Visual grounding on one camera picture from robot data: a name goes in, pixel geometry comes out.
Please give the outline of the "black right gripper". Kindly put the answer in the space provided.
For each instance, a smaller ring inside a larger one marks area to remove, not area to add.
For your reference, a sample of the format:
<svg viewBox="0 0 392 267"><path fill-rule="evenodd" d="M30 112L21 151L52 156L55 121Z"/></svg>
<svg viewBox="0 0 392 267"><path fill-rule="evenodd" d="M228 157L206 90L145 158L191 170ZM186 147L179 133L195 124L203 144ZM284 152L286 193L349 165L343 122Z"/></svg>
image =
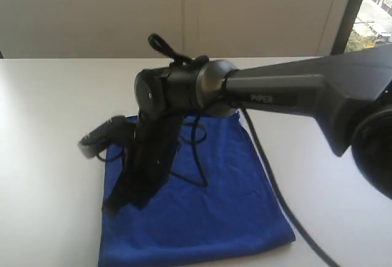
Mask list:
<svg viewBox="0 0 392 267"><path fill-rule="evenodd" d="M176 155L182 116L164 116L156 120L138 117L132 150L102 211L115 217L128 204L142 210L168 181Z"/></svg>

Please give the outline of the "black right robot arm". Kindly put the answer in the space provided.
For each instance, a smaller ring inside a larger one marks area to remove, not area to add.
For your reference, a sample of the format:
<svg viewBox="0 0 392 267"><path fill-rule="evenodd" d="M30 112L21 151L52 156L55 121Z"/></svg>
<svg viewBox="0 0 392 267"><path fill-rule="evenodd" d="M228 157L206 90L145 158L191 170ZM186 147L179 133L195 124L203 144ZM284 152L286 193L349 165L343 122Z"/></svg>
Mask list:
<svg viewBox="0 0 392 267"><path fill-rule="evenodd" d="M103 203L144 208L167 182L187 116L251 109L314 118L332 152L350 149L365 179L391 196L391 47L239 70L224 60L145 69L134 83L137 122L125 122L123 170Z"/></svg>

